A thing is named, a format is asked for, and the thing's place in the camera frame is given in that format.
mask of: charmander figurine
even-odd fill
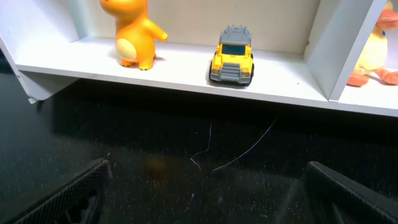
[[[365,75],[371,72],[376,73],[390,85],[398,85],[398,72],[389,72],[382,67],[387,59],[387,37],[384,30],[396,28],[398,28],[398,12],[393,11],[392,2],[388,0],[355,65],[348,85],[360,87],[367,84],[369,77]]]
[[[116,19],[116,51],[121,65],[138,63],[140,70],[154,66],[155,41],[168,35],[148,19],[147,0],[100,0],[104,11]]]

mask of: toy truck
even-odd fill
[[[209,79],[214,82],[250,85],[254,76],[251,33],[247,27],[228,26],[210,65]]]

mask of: figurine foot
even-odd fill
[[[122,58],[121,65],[123,67],[131,67],[131,66],[134,66],[135,64],[136,64],[135,62],[130,62],[130,61],[125,60],[125,59]]]
[[[364,70],[362,68],[355,68],[352,72],[347,85],[361,87],[367,84],[369,78],[364,76]]]
[[[140,70],[149,70],[154,66],[154,60],[150,59],[150,60],[145,60],[142,62],[139,62],[138,64],[138,68]]]
[[[385,68],[374,71],[383,81],[390,85],[398,85],[398,71],[389,72]]]

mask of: shelf board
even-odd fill
[[[398,116],[398,86],[386,85],[376,74],[370,74],[369,83],[361,88],[346,86],[339,99],[345,105],[383,108],[387,115]]]
[[[254,51],[254,79],[250,86],[239,88],[208,81],[215,46],[156,44],[155,65],[148,71],[120,66],[114,40],[91,37],[58,47],[27,50],[17,58],[16,66],[29,72],[327,107],[328,101],[302,55]]]

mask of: black floor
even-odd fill
[[[309,161],[398,201],[395,118],[93,80],[27,99],[0,74],[0,202],[99,157],[114,177],[102,223],[311,223]]]

